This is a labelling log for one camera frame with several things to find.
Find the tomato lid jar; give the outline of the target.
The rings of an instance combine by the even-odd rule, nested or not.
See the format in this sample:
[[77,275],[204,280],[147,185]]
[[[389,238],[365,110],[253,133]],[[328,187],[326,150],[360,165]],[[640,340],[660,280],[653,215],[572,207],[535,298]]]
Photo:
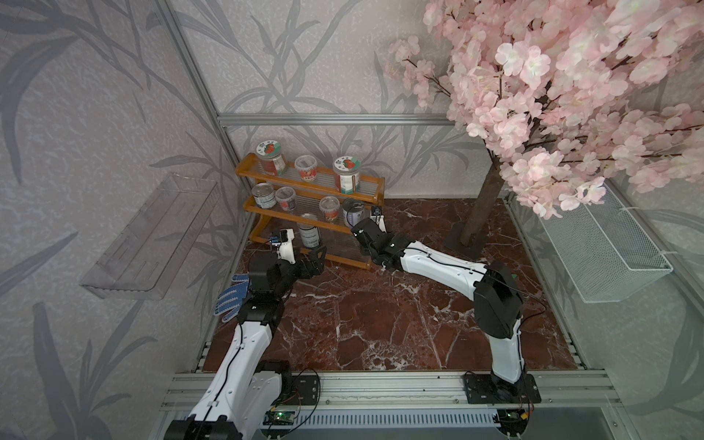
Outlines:
[[262,141],[255,148],[263,172],[269,176],[280,176],[287,169],[282,144],[276,140]]
[[335,188],[341,194],[355,194],[359,187],[360,160],[353,156],[340,156],[333,162]]

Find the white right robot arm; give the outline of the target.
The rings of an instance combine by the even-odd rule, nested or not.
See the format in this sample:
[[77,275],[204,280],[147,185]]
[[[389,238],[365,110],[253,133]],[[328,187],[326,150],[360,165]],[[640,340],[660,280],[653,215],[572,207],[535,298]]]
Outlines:
[[408,236],[386,232],[371,219],[357,223],[351,233],[375,264],[439,282],[473,302],[477,326],[489,341],[493,379],[506,385],[522,379],[524,301],[506,265],[452,257]]

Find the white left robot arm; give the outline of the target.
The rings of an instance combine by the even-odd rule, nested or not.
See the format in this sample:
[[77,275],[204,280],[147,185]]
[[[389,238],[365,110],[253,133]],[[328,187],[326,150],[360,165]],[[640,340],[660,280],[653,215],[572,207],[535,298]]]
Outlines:
[[242,302],[230,347],[203,397],[185,419],[170,423],[166,439],[251,439],[273,403],[289,398],[290,364],[261,358],[295,282],[322,274],[325,262],[323,245],[304,255],[280,244],[252,258],[249,272],[234,278],[230,291]]

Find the small red label plastic cup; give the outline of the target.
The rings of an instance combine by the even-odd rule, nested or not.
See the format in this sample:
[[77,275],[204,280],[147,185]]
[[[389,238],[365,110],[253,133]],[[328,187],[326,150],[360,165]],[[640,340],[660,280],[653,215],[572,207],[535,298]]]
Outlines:
[[299,156],[294,161],[294,168],[299,173],[300,179],[306,183],[312,183],[317,178],[318,162],[312,155]]

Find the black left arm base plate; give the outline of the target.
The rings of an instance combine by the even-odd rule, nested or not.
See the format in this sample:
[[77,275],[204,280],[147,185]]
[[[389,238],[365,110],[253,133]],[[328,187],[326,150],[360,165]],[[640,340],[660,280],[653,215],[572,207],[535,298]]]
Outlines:
[[276,388],[279,393],[272,402],[273,406],[319,403],[321,379],[313,368],[295,372],[287,360],[262,360],[255,372],[272,373],[280,379],[280,385]]

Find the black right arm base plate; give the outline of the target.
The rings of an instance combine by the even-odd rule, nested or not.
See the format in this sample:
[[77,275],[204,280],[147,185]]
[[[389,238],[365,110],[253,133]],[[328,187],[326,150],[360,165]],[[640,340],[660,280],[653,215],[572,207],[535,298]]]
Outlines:
[[535,377],[525,372],[516,383],[510,383],[493,373],[468,371],[463,375],[462,383],[470,404],[542,403]]

